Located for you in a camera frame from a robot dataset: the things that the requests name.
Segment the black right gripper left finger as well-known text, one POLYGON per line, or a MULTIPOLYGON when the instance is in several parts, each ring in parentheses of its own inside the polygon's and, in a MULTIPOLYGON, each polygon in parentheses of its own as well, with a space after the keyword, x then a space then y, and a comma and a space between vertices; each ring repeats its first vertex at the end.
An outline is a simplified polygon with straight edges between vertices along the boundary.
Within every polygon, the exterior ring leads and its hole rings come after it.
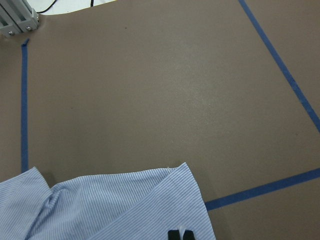
POLYGON ((169 230, 167 232, 168 240, 180 240, 180 231, 179 230, 169 230))

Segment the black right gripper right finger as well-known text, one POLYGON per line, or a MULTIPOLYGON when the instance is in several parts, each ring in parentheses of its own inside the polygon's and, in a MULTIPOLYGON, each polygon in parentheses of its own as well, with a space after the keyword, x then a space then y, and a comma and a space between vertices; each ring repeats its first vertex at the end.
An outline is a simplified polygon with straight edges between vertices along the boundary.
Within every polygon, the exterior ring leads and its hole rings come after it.
POLYGON ((185 230, 183 233, 183 240, 195 240, 195 235, 192 230, 185 230))

